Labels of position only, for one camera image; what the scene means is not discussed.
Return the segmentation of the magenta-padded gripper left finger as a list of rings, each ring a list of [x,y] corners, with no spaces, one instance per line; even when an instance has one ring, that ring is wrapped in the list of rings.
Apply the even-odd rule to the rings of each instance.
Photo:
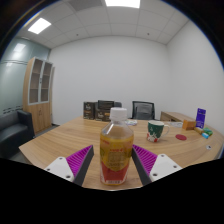
[[[58,157],[45,171],[81,186],[94,156],[93,146],[87,146],[68,157]]]

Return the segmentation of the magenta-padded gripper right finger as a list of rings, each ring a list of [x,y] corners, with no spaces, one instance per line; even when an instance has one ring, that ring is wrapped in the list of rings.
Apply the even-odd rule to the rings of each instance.
[[[132,147],[132,159],[143,186],[181,170],[166,154],[156,155],[137,145]]]

